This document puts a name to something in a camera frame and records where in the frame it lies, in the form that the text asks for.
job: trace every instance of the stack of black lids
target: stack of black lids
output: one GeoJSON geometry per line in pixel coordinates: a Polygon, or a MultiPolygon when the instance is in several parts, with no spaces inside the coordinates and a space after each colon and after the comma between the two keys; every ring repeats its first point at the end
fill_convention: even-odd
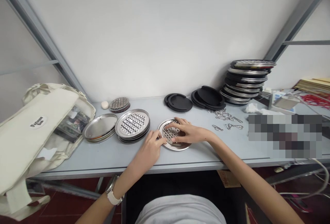
{"type": "Polygon", "coordinates": [[[164,98],[164,102],[167,107],[176,112],[187,112],[193,107],[192,102],[185,95],[179,93],[168,94],[164,98]]]}
{"type": "Polygon", "coordinates": [[[192,102],[199,108],[221,110],[226,107],[224,97],[209,86],[202,86],[191,94],[192,102]]]}
{"type": "Polygon", "coordinates": [[[237,60],[230,64],[220,94],[227,103],[245,105],[259,95],[267,75],[276,66],[273,61],[237,60]]]}

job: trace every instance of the white ball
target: white ball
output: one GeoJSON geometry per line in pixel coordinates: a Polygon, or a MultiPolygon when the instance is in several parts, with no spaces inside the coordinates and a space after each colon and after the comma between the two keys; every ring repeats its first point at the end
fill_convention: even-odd
{"type": "Polygon", "coordinates": [[[109,103],[107,101],[103,101],[101,103],[101,107],[102,107],[102,109],[109,109],[109,103]]]}

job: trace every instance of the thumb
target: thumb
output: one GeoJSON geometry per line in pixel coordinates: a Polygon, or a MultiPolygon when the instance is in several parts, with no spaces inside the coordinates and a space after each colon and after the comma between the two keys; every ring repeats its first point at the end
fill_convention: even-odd
{"type": "Polygon", "coordinates": [[[165,144],[166,143],[166,138],[163,137],[163,138],[160,138],[156,141],[156,144],[160,147],[161,145],[165,144]]]}
{"type": "Polygon", "coordinates": [[[185,143],[190,143],[189,142],[189,137],[187,136],[177,136],[171,139],[172,142],[185,142],[185,143]]]}

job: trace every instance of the floor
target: floor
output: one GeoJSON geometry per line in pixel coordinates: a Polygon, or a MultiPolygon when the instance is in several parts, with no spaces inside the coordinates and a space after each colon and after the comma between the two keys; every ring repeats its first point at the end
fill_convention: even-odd
{"type": "MultiPolygon", "coordinates": [[[[274,175],[274,167],[254,168],[254,170],[263,178],[274,175]]],[[[98,178],[90,179],[72,179],[63,180],[66,183],[94,191],[98,183],[98,178]]],[[[104,178],[100,193],[103,193],[110,178],[104,178]]],[[[276,186],[278,192],[314,192],[322,185],[322,181],[314,175],[296,179],[290,182],[279,184],[276,186]]],[[[75,223],[79,217],[93,204],[94,200],[81,198],[78,196],[69,195],[61,192],[54,192],[52,190],[45,190],[47,195],[50,195],[51,201],[39,211],[29,216],[28,218],[17,222],[13,219],[0,216],[1,224],[72,224],[75,223]]],[[[325,193],[330,195],[330,187],[327,187],[325,193]]],[[[330,220],[330,199],[324,196],[314,196],[304,199],[304,202],[313,210],[312,213],[296,212],[305,222],[305,224],[312,223],[329,223],[330,220]]],[[[115,209],[115,214],[112,219],[112,224],[121,223],[121,205],[115,209]]]]}
{"type": "MultiPolygon", "coordinates": [[[[98,183],[98,178],[90,179],[70,179],[63,180],[69,183],[90,191],[95,191],[98,183]]],[[[107,187],[110,178],[104,178],[100,193],[103,193],[107,187]]],[[[93,204],[94,200],[82,198],[79,196],[69,195],[62,192],[55,192],[45,189],[45,193],[51,197],[50,202],[42,207],[39,211],[29,216],[28,218],[17,222],[13,219],[0,216],[1,224],[72,224],[75,223],[80,216],[93,204]]],[[[115,214],[111,224],[121,224],[121,205],[115,209],[115,214]]]]}

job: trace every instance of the finger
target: finger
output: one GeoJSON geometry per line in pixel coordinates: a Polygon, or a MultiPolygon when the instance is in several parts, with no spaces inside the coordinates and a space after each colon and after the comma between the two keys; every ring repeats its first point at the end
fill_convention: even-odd
{"type": "Polygon", "coordinates": [[[149,132],[149,134],[148,134],[148,136],[147,136],[147,138],[146,138],[145,140],[146,140],[146,141],[149,140],[149,139],[151,138],[152,134],[153,134],[153,131],[151,130],[151,131],[149,132]]]}
{"type": "Polygon", "coordinates": [[[174,119],[177,120],[178,123],[180,123],[181,125],[185,125],[186,124],[180,117],[175,117],[174,119]]]}
{"type": "Polygon", "coordinates": [[[178,136],[171,139],[172,142],[185,142],[189,143],[189,137],[187,136],[178,136]]]}
{"type": "Polygon", "coordinates": [[[167,141],[165,137],[160,138],[159,140],[156,141],[157,145],[160,147],[161,145],[165,144],[167,141]]]}
{"type": "Polygon", "coordinates": [[[182,131],[184,131],[184,129],[185,129],[183,125],[177,124],[177,123],[174,123],[174,122],[172,122],[169,125],[165,126],[165,128],[177,128],[177,129],[180,129],[182,131]]]}
{"type": "Polygon", "coordinates": [[[160,133],[159,130],[155,130],[154,133],[152,134],[150,140],[151,141],[154,141],[157,139],[157,137],[161,138],[162,137],[162,134],[160,133]]]}
{"type": "Polygon", "coordinates": [[[186,124],[189,124],[189,122],[186,120],[186,119],[183,119],[182,120],[186,123],[186,124]]]}

